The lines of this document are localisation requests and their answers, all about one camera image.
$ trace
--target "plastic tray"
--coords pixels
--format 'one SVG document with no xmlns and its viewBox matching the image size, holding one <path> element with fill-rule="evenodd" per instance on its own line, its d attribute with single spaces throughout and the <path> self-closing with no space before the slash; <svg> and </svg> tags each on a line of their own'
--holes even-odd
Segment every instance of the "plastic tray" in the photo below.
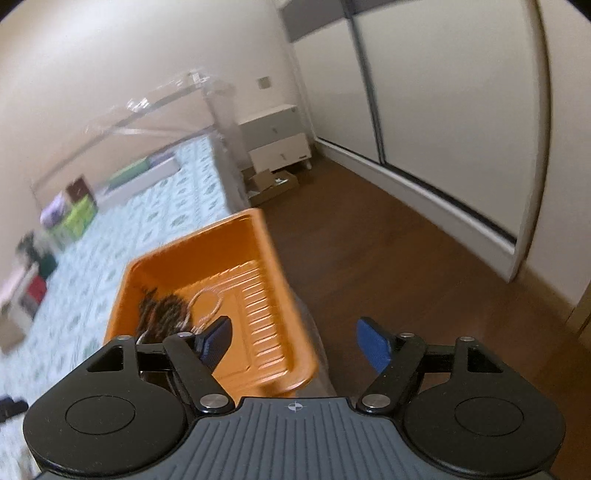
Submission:
<svg viewBox="0 0 591 480">
<path fill-rule="evenodd" d="M 262 212 L 248 209 L 135 260 L 127 268 L 105 335 L 134 335 L 145 290 L 187 301 L 202 288 L 222 296 L 220 315 L 232 319 L 232 344 L 214 377 L 234 398 L 283 397 L 308 383 L 317 358 L 281 271 Z M 196 320 L 217 297 L 204 293 Z"/>
</svg>

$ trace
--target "brown box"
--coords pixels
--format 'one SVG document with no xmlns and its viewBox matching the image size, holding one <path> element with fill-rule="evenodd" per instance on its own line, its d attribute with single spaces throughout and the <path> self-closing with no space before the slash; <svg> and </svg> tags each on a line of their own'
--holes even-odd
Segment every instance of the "brown box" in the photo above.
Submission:
<svg viewBox="0 0 591 480">
<path fill-rule="evenodd" d="M 271 175 L 274 184 L 269 185 L 268 180 Z M 267 200 L 271 200 L 277 195 L 296 188 L 299 184 L 297 177 L 286 170 L 271 173 L 268 170 L 255 174 L 254 168 L 248 168 L 242 172 L 246 186 L 246 194 L 252 207 L 256 207 Z"/>
</svg>

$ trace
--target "white cabinet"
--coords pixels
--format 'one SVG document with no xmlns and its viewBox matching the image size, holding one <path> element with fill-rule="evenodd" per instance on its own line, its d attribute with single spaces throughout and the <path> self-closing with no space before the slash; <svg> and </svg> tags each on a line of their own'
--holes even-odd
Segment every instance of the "white cabinet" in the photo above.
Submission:
<svg viewBox="0 0 591 480">
<path fill-rule="evenodd" d="M 306 134 L 297 134 L 250 152 L 256 172 L 279 170 L 311 157 Z"/>
<path fill-rule="evenodd" d="M 280 105 L 245 118 L 240 129 L 257 172 L 279 170 L 311 157 L 295 105 Z"/>
</svg>

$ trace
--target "box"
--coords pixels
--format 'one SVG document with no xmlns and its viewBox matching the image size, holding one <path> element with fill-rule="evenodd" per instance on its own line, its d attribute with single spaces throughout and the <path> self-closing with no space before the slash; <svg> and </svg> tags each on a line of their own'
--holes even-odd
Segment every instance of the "box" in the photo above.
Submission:
<svg viewBox="0 0 591 480">
<path fill-rule="evenodd" d="M 152 185 L 157 184 L 174 175 L 181 169 L 177 159 L 169 155 L 164 161 L 155 164 L 136 178 L 124 183 L 120 187 L 111 189 L 106 187 L 96 194 L 96 204 L 101 212 L 109 210 L 117 205 L 123 205 L 138 193 L 143 192 Z"/>
<path fill-rule="evenodd" d="M 260 189 L 257 187 L 257 184 L 261 184 L 260 176 L 262 175 L 263 181 L 265 181 L 265 178 L 268 178 L 268 173 L 272 175 L 274 184 L 271 184 L 265 189 Z M 280 170 L 275 173 L 265 170 L 255 174 L 254 168 L 248 168 L 242 172 L 242 175 L 246 186 L 246 195 L 252 207 L 271 200 L 281 193 L 294 189 L 299 185 L 297 177 L 286 170 Z"/>
</svg>

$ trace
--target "white wall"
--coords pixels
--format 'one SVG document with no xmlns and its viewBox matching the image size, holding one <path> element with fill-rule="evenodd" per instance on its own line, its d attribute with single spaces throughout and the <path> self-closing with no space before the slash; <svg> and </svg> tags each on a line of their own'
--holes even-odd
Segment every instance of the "white wall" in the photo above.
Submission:
<svg viewBox="0 0 591 480">
<path fill-rule="evenodd" d="M 550 55 L 552 134 L 527 265 L 576 304 L 591 279 L 591 24 L 566 0 L 538 0 Z"/>
<path fill-rule="evenodd" d="M 0 23 L 0 278 L 37 223 L 28 178 L 71 132 L 193 67 L 238 117 L 297 103 L 284 41 L 267 0 L 25 0 Z"/>
</svg>

